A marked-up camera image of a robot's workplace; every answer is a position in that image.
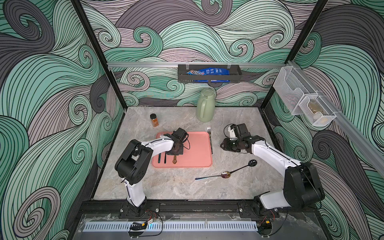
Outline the silver fork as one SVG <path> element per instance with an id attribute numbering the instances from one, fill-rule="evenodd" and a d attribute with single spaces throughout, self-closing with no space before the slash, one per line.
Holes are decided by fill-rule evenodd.
<path id="1" fill-rule="evenodd" d="M 211 154 L 213 154 L 212 137 L 211 137 L 212 128 L 211 128 L 211 126 L 207 126 L 207 133 L 209 134 Z"/>

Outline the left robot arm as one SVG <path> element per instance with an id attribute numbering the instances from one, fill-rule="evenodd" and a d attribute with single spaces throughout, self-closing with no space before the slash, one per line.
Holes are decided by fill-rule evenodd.
<path id="1" fill-rule="evenodd" d="M 171 156 L 182 155 L 184 143 L 188 142 L 189 134 L 179 128 L 172 134 L 164 134 L 162 137 L 148 142 L 131 140 L 118 161 L 115 164 L 122 182 L 125 184 L 131 206 L 140 208 L 146 200 L 146 195 L 141 183 L 144 178 L 151 159 L 159 154 Z"/>

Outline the pink plastic tray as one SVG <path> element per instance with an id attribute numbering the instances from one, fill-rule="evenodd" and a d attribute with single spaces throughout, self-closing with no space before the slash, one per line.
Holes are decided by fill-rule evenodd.
<path id="1" fill-rule="evenodd" d="M 209 168 L 213 164 L 209 134 L 207 132 L 188 132 L 188 141 L 184 143 L 184 152 L 177 156 L 177 163 L 173 164 L 174 156 L 167 155 L 167 163 L 164 164 L 165 153 L 162 153 L 161 163 L 158 164 L 158 155 L 153 156 L 152 166 L 157 169 L 175 168 Z"/>

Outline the small black spoon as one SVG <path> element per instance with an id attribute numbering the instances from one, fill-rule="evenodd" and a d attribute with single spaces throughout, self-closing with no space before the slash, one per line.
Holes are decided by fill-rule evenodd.
<path id="1" fill-rule="evenodd" d="M 233 174 L 233 173 L 235 173 L 235 172 L 237 172 L 237 171 L 239 171 L 241 169 L 244 169 L 246 167 L 255 167 L 257 164 L 258 164 L 257 160 L 250 160 L 246 166 L 243 166 L 241 168 L 233 170 L 233 171 L 230 172 L 230 174 Z"/>

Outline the iridescent gold spoon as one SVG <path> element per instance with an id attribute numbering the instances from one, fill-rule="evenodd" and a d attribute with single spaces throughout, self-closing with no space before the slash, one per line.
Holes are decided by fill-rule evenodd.
<path id="1" fill-rule="evenodd" d="M 195 178 L 195 181 L 197 180 L 204 180 L 204 179 L 208 179 L 208 178 L 216 178 L 216 177 L 220 177 L 220 178 L 223 178 L 223 179 L 227 179 L 231 176 L 231 172 L 228 172 L 228 171 L 224 171 L 222 172 L 220 175 L 214 175 L 214 176 L 207 176 L 207 177 L 200 177 L 200 178 Z"/>

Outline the green handled fork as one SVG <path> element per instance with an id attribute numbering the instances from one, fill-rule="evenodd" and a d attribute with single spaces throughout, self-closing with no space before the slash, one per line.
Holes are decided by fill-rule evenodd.
<path id="1" fill-rule="evenodd" d="M 161 156 L 162 156 L 162 154 L 159 153 L 159 155 L 158 155 L 158 164 L 161 163 Z"/>

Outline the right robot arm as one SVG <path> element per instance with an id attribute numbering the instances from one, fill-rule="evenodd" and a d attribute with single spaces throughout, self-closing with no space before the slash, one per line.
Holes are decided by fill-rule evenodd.
<path id="1" fill-rule="evenodd" d="M 228 152 L 252 154 L 284 178 L 279 191 L 268 192 L 256 197 L 259 208 L 302 209 L 325 198 L 324 189 L 316 167 L 310 162 L 302 163 L 269 145 L 266 139 L 252 136 L 245 124 L 229 124 L 224 128 L 225 139 L 220 147 Z"/>

